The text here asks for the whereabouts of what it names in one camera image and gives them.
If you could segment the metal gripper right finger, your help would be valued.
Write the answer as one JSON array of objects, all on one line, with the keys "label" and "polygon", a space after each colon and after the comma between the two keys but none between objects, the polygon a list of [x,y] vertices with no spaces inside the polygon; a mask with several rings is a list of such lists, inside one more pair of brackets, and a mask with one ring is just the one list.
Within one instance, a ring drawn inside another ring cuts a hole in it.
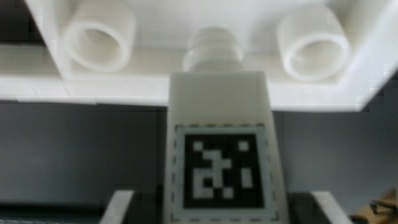
[{"label": "metal gripper right finger", "polygon": [[332,194],[327,191],[313,191],[311,195],[331,224],[354,224]]}]

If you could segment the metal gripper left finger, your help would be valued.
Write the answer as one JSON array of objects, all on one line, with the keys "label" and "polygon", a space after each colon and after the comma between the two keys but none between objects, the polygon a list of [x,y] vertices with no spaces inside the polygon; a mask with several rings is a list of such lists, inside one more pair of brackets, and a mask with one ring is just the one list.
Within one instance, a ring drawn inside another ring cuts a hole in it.
[{"label": "metal gripper left finger", "polygon": [[117,190],[114,192],[103,217],[98,224],[123,224],[133,194],[135,194],[133,190]]}]

